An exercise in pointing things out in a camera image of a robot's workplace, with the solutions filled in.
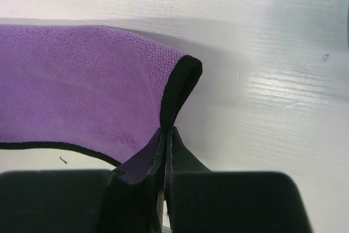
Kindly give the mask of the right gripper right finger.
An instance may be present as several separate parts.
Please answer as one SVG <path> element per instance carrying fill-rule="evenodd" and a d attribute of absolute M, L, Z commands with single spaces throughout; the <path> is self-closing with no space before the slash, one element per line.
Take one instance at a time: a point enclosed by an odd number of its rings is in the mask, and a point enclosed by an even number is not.
<path fill-rule="evenodd" d="M 173 128 L 165 199 L 173 232 L 311 232 L 298 188 L 274 171 L 212 171 Z"/>

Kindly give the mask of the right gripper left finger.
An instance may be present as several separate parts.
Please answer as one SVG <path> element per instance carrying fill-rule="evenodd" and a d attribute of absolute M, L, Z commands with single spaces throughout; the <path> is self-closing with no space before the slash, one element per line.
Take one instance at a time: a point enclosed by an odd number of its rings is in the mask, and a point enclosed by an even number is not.
<path fill-rule="evenodd" d="M 1 174 L 1 232 L 160 232 L 165 137 L 114 170 Z"/>

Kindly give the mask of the purple microfiber towel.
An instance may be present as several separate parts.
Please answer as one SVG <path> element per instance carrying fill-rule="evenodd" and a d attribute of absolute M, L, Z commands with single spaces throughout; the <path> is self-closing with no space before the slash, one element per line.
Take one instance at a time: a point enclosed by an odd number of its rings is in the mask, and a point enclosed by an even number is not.
<path fill-rule="evenodd" d="M 201 74 L 197 58 L 112 27 L 1 25 L 1 148 L 119 165 L 159 136 L 168 172 L 203 171 L 173 127 Z"/>

